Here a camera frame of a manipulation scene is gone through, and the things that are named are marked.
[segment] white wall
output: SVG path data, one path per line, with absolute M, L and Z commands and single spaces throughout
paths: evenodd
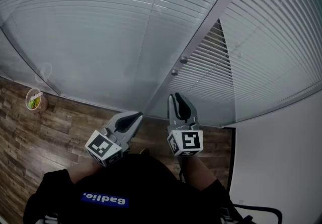
M 283 224 L 314 223 L 322 212 L 322 91 L 231 126 L 232 201 L 277 208 Z M 273 214 L 248 213 L 257 224 L 277 223 Z

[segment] window blinds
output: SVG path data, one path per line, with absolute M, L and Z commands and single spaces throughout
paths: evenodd
M 233 0 L 162 93 L 209 107 L 210 125 L 284 107 L 322 88 L 321 25 L 322 0 Z
M 0 24 L 61 95 L 142 110 L 216 0 L 0 0 Z

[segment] person's arm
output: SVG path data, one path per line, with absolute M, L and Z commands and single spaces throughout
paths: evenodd
M 178 157 L 178 161 L 185 181 L 200 191 L 210 186 L 217 179 L 198 156 Z
M 103 168 L 101 164 L 90 158 L 84 159 L 81 163 L 68 168 L 67 171 L 69 173 L 70 180 L 76 184 L 82 178 L 96 173 L 101 168 Z
M 36 193 L 27 202 L 23 222 L 34 224 L 46 215 L 59 217 L 60 211 L 70 207 L 70 200 L 75 197 L 74 184 L 102 167 L 90 158 L 67 170 L 46 173 Z
M 202 195 L 209 201 L 209 205 L 215 205 L 216 208 L 227 208 L 234 220 L 242 220 L 242 216 L 231 205 L 232 202 L 228 191 L 198 156 L 178 157 L 178 161 L 185 181 L 202 191 Z

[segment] black shirt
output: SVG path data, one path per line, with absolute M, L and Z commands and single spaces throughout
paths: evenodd
M 67 170 L 46 173 L 27 203 L 24 223 L 57 218 L 59 223 L 208 220 L 220 223 L 219 208 L 231 203 L 216 180 L 203 191 L 175 178 L 160 161 L 130 154 L 76 184 Z M 232 207 L 235 219 L 240 215 Z

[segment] black cable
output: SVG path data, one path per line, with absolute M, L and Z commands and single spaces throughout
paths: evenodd
M 258 211 L 271 212 L 277 216 L 278 224 L 282 224 L 283 215 L 282 215 L 281 211 L 279 211 L 278 209 L 269 208 L 269 207 L 239 205 L 239 204 L 234 204 L 234 203 L 226 203 L 226 204 L 233 205 L 234 207 L 243 208 L 243 209 L 247 209 L 247 210 L 258 210 Z

